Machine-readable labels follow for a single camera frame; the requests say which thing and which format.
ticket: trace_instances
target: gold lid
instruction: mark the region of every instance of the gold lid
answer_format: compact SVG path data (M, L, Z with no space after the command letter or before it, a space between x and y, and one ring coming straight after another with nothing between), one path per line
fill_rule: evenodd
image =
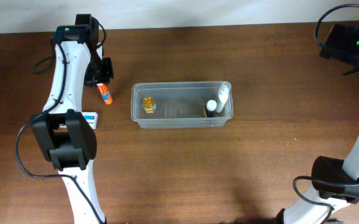
M149 109L149 108L152 108L153 106L154 106L154 100L153 100L153 98L151 98L150 96L148 96L148 97L145 97L144 99L143 99L143 107L145 108L145 109Z

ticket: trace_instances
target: white bottle cap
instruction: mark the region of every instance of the white bottle cap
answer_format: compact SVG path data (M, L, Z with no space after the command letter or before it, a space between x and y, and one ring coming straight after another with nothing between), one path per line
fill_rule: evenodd
M218 94L220 96L226 96L229 95L229 91L231 89L231 84L228 82L223 82L221 87L219 88Z
M207 110L215 111L216 108L217 108L217 102L215 100L209 100L207 102Z

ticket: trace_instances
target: bottle cap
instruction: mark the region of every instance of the bottle cap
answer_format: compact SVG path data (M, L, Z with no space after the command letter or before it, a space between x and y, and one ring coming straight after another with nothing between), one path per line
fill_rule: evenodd
M229 91L231 89L231 84L228 82L223 82L221 87L219 88L219 95L229 95Z
M217 102L215 100L209 100L207 102L207 110L215 111L217 108Z

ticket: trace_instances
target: gray plastic bin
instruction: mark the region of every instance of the gray plastic bin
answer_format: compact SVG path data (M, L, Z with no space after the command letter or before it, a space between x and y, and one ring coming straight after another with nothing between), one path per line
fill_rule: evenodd
M223 82L138 83L132 89L131 117L141 128L207 128L221 127L233 117L230 95L221 113L204 118L208 100L217 100ZM154 113L146 113L143 98L151 96L156 102Z

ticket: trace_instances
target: white wall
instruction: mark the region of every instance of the white wall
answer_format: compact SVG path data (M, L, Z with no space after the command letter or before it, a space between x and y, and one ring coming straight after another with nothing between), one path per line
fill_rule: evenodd
M79 13L92 14L106 29L315 22L350 2L359 0L0 0L0 33L53 31ZM327 20L359 20L359 9Z

